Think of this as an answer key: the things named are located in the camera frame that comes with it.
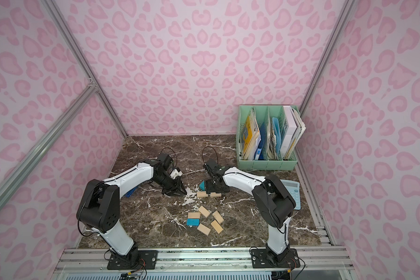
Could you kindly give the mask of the wooden block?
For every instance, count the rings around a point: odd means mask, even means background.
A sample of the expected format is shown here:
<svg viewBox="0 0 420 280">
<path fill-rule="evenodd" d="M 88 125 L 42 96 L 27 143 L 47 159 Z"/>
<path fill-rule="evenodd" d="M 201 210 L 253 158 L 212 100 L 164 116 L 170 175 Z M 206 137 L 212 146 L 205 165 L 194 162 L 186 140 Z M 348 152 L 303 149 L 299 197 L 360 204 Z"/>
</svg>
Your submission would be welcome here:
<svg viewBox="0 0 420 280">
<path fill-rule="evenodd" d="M 210 197 L 222 197 L 221 193 L 217 193 L 217 192 L 211 192 L 210 193 Z"/>
<path fill-rule="evenodd" d="M 211 229 L 208 228 L 207 226 L 203 225 L 203 224 L 199 224 L 197 226 L 197 230 L 200 231 L 201 233 L 205 234 L 206 236 L 208 236 L 211 232 Z"/>
<path fill-rule="evenodd" d="M 197 198 L 205 198 L 208 197 L 208 194 L 205 191 L 198 191 Z"/>
<path fill-rule="evenodd" d="M 211 222 L 211 226 L 214 228 L 214 230 L 218 234 L 220 234 L 224 230 L 217 220 L 214 220 L 213 222 Z"/>
<path fill-rule="evenodd" d="M 221 214 L 218 211 L 215 211 L 212 213 L 212 216 L 215 218 L 215 220 L 219 223 L 222 224 L 224 222 L 223 217 L 221 216 Z"/>
<path fill-rule="evenodd" d="M 189 212 L 188 219 L 200 219 L 201 213 L 200 212 Z"/>
<path fill-rule="evenodd" d="M 210 216 L 210 211 L 207 210 L 204 206 L 200 206 L 198 209 L 199 213 L 202 214 L 204 217 L 209 217 Z"/>
</svg>

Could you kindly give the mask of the teal triangle block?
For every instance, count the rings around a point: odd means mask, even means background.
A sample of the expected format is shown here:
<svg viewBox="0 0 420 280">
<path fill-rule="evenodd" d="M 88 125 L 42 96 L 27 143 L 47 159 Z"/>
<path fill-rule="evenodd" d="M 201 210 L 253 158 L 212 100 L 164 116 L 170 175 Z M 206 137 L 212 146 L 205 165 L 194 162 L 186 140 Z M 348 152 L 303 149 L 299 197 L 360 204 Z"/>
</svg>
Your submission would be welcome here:
<svg viewBox="0 0 420 280">
<path fill-rule="evenodd" d="M 201 182 L 201 183 L 199 184 L 199 189 L 200 189 L 201 191 L 205 191 L 205 190 L 206 190 L 206 185 L 207 185 L 206 181 Z"/>
</svg>

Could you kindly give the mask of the wooden block top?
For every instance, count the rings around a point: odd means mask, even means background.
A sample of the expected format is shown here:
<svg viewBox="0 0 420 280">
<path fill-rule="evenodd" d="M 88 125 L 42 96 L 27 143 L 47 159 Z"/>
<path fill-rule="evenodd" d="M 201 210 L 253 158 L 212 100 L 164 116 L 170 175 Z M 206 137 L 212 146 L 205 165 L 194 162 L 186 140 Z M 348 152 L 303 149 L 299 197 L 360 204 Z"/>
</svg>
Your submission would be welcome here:
<svg viewBox="0 0 420 280">
<path fill-rule="evenodd" d="M 208 197 L 208 194 L 205 191 L 198 191 L 197 198 L 205 198 Z"/>
</svg>

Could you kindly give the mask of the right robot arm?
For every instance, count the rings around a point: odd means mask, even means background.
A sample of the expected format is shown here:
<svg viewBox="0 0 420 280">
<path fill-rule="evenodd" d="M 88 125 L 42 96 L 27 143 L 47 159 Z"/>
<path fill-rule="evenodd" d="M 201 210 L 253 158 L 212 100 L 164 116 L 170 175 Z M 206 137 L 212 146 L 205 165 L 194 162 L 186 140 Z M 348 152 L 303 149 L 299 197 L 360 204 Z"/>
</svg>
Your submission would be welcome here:
<svg viewBox="0 0 420 280">
<path fill-rule="evenodd" d="M 267 248 L 275 256 L 289 250 L 289 223 L 296 201 L 276 175 L 256 176 L 210 159 L 203 165 L 210 178 L 204 182 L 207 194 L 224 194 L 235 188 L 253 196 L 260 215 L 268 224 Z"/>
</svg>

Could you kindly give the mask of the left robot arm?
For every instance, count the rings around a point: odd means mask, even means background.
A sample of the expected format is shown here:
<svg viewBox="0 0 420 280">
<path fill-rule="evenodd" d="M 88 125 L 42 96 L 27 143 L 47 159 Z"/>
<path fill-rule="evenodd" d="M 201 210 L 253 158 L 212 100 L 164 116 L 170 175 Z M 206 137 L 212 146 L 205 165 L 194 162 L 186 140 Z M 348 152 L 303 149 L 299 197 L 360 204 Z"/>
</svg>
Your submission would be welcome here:
<svg viewBox="0 0 420 280">
<path fill-rule="evenodd" d="M 120 222 L 120 201 L 141 184 L 154 182 L 166 196 L 184 196 L 183 172 L 170 155 L 161 153 L 155 159 L 137 163 L 119 175 L 106 180 L 92 179 L 86 184 L 77 210 L 77 221 L 98 234 L 111 252 L 125 259 L 137 257 L 137 245 Z"/>
</svg>

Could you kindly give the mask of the teal rectangular block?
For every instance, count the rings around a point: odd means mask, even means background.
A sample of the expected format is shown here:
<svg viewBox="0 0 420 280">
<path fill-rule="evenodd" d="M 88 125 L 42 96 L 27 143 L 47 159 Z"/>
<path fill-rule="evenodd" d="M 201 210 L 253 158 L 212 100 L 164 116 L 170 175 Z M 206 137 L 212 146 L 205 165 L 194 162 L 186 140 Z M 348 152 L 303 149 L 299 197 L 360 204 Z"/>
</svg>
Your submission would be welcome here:
<svg viewBox="0 0 420 280">
<path fill-rule="evenodd" d="M 197 218 L 188 218 L 186 224 L 187 226 L 199 226 L 200 220 Z"/>
</svg>

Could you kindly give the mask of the wooden block bottom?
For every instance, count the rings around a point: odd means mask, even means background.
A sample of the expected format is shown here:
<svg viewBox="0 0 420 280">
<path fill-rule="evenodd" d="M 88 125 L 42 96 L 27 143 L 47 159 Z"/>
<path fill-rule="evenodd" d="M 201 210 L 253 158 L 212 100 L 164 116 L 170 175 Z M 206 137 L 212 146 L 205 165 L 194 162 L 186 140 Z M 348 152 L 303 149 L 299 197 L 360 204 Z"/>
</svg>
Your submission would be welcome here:
<svg viewBox="0 0 420 280">
<path fill-rule="evenodd" d="M 206 236 L 208 236 L 211 232 L 211 229 L 208 228 L 207 226 L 203 225 L 203 224 L 199 224 L 197 226 L 197 230 L 200 231 L 201 233 L 205 234 Z"/>
</svg>

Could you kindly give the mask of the yellow book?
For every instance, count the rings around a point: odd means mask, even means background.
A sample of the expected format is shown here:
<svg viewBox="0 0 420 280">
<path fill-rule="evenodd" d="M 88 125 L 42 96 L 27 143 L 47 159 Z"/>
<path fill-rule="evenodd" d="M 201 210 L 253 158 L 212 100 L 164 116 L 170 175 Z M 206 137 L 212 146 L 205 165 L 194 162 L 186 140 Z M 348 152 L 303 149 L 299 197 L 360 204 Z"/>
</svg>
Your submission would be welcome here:
<svg viewBox="0 0 420 280">
<path fill-rule="evenodd" d="M 241 159 L 243 161 L 254 160 L 260 141 L 260 127 L 256 120 L 256 111 L 254 107 L 252 107 L 246 118 L 240 136 L 240 143 L 242 148 Z"/>
</svg>

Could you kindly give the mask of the green file organizer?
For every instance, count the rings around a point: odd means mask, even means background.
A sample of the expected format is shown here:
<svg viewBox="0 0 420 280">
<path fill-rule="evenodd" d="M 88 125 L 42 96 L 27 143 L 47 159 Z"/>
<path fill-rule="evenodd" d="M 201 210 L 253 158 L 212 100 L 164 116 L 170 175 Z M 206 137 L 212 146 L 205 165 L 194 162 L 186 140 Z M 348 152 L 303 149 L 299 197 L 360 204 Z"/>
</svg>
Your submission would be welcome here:
<svg viewBox="0 0 420 280">
<path fill-rule="evenodd" d="M 236 133 L 236 160 L 240 170 L 293 170 L 298 159 L 294 152 L 280 154 L 280 140 L 268 143 L 271 136 L 279 137 L 273 123 L 283 126 L 283 105 L 239 106 Z"/>
</svg>

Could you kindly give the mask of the grey calculator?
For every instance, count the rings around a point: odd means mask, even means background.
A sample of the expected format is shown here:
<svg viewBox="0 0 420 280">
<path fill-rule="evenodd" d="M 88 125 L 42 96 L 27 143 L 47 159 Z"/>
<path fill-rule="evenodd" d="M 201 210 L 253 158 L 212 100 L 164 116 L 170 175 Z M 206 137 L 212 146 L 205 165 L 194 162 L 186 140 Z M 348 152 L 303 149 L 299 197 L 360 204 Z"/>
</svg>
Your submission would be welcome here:
<svg viewBox="0 0 420 280">
<path fill-rule="evenodd" d="M 281 182 L 295 200 L 296 207 L 294 210 L 299 211 L 301 209 L 300 183 L 291 180 L 281 180 Z"/>
</svg>

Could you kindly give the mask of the blue folder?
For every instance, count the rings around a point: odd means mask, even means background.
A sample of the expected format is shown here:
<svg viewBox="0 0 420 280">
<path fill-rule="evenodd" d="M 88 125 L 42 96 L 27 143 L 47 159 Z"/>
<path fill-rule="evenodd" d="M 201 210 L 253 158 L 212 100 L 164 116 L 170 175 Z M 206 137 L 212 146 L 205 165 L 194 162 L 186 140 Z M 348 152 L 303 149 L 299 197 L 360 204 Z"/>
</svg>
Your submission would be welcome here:
<svg viewBox="0 0 420 280">
<path fill-rule="evenodd" d="M 280 155 L 281 149 L 281 131 L 280 131 L 280 124 L 279 120 L 276 117 L 271 118 L 272 125 L 273 125 L 273 148 L 274 152 L 277 156 Z"/>
</svg>

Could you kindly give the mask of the white book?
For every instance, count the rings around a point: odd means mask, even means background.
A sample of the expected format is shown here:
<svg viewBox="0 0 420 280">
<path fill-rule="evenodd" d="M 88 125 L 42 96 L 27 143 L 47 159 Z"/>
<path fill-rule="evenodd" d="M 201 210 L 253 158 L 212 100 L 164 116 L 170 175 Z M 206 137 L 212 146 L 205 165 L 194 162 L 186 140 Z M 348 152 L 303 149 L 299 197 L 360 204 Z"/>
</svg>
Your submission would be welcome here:
<svg viewBox="0 0 420 280">
<path fill-rule="evenodd" d="M 292 106 L 283 106 L 284 118 L 280 154 L 288 160 L 306 130 L 300 113 Z"/>
</svg>

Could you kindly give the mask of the aluminium front rail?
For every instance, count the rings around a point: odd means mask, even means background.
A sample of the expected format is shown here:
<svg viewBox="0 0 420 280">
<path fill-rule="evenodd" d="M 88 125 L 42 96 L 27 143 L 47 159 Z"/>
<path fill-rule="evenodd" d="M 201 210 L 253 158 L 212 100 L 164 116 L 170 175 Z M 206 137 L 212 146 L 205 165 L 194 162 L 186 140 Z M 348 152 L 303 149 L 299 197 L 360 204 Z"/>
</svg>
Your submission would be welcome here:
<svg viewBox="0 0 420 280">
<path fill-rule="evenodd" d="M 203 273 L 255 271 L 248 247 L 156 248 L 155 269 L 149 273 Z M 353 270 L 352 260 L 343 246 L 297 246 L 301 267 L 310 270 Z M 105 249 L 66 249 L 56 268 L 61 273 L 107 273 Z"/>
</svg>

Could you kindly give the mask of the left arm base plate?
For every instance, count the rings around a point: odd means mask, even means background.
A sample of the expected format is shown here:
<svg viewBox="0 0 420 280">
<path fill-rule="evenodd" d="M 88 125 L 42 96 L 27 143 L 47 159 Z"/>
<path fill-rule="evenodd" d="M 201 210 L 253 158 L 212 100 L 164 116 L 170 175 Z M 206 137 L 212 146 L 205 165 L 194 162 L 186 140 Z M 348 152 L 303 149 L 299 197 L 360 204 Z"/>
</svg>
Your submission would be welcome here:
<svg viewBox="0 0 420 280">
<path fill-rule="evenodd" d="M 155 269 L 158 258 L 157 250 L 135 250 L 130 251 L 127 255 L 119 255 L 112 251 L 108 260 L 108 270 L 138 270 L 146 268 L 147 270 Z"/>
</svg>

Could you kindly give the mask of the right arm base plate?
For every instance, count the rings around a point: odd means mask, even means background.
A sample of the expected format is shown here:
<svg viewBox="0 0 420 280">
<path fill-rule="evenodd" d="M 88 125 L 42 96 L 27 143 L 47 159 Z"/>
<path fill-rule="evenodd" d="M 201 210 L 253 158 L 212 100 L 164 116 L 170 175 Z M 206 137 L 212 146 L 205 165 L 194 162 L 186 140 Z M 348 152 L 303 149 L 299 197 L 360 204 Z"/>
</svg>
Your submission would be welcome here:
<svg viewBox="0 0 420 280">
<path fill-rule="evenodd" d="M 253 268 L 286 268 L 294 270 L 300 268 L 298 252 L 294 248 L 286 248 L 281 254 L 275 254 L 269 248 L 250 249 Z"/>
</svg>

